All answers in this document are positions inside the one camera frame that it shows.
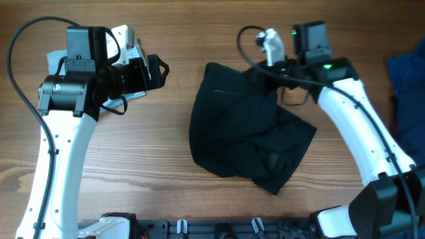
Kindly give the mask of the black shorts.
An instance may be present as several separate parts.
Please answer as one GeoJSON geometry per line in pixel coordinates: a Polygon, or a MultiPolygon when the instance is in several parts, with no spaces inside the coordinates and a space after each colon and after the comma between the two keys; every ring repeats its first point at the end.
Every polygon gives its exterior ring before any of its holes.
{"type": "Polygon", "coordinates": [[[253,68],[205,66],[189,127],[193,161],[219,177],[243,177],[277,195],[316,128],[278,105],[277,87],[253,68]]]}

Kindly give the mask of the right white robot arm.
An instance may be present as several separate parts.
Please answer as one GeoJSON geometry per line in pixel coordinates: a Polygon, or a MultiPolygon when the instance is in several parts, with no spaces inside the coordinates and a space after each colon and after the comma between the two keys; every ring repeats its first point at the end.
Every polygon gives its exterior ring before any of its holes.
{"type": "Polygon", "coordinates": [[[351,62],[335,58],[322,21],[292,29],[295,58],[289,59],[274,29],[261,29],[256,44],[266,53],[262,71],[280,86],[306,89],[347,144],[363,190],[347,205],[315,212],[321,238],[419,236],[424,215],[424,170],[392,138],[372,107],[351,62]]]}

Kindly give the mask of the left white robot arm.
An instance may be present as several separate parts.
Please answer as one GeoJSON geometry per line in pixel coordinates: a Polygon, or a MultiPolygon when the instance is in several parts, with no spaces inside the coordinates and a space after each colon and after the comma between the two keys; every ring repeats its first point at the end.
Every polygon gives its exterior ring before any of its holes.
{"type": "Polygon", "coordinates": [[[116,113],[161,88],[169,67],[144,55],[132,28],[71,26],[67,49],[39,87],[41,144],[18,238],[139,238],[134,214],[109,212],[78,226],[78,195],[86,151],[102,112],[116,113]]]}

